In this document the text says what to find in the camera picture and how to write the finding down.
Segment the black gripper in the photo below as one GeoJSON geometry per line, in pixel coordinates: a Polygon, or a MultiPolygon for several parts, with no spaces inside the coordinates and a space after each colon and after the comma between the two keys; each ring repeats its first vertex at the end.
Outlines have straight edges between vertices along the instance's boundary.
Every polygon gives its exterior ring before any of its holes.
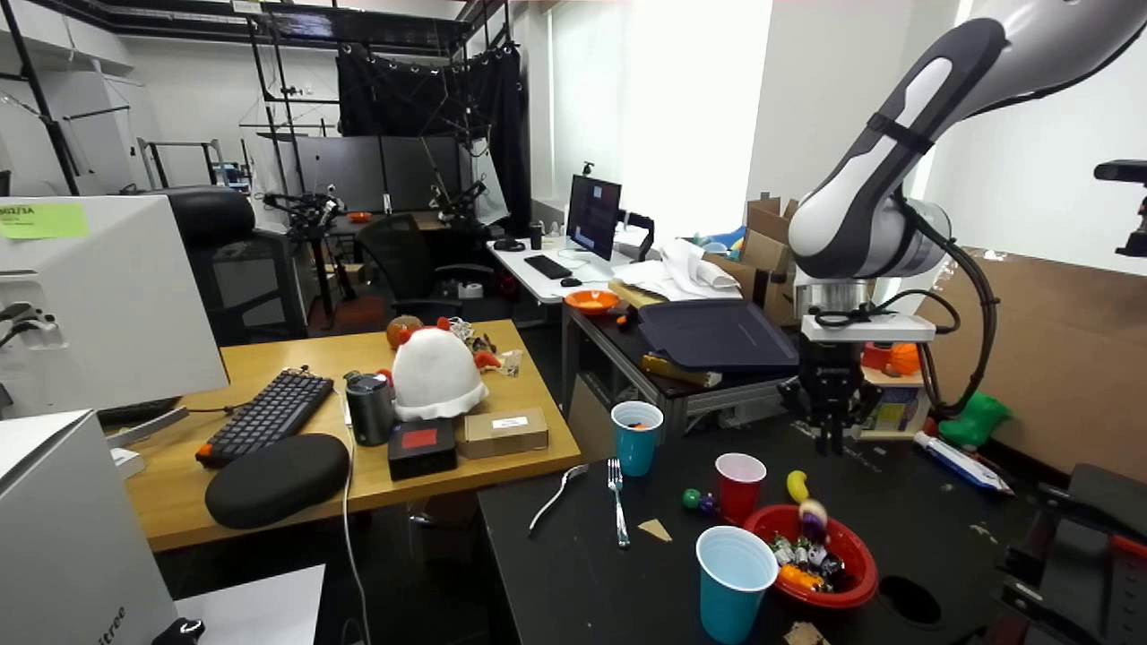
{"type": "Polygon", "coordinates": [[[859,390],[859,348],[855,345],[805,345],[803,348],[803,390],[811,400],[811,424],[817,427],[817,455],[845,455],[854,444],[854,407],[859,390]]]}

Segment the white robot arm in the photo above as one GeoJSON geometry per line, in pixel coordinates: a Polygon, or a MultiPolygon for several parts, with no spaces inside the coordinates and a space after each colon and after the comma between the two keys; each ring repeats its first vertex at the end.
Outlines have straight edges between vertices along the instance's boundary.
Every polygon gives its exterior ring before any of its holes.
{"type": "Polygon", "coordinates": [[[1044,99],[1119,61],[1147,26],[1147,0],[971,0],[971,13],[927,41],[889,98],[867,115],[834,168],[790,217],[790,249],[812,290],[843,290],[799,307],[799,387],[817,448],[843,450],[859,390],[859,348],[903,295],[867,302],[859,283],[922,277],[951,256],[978,297],[978,353],[956,400],[934,390],[927,338],[926,395],[959,413],[986,376],[1001,302],[986,272],[956,246],[951,227],[908,194],[919,161],[956,120],[1044,99]]]}

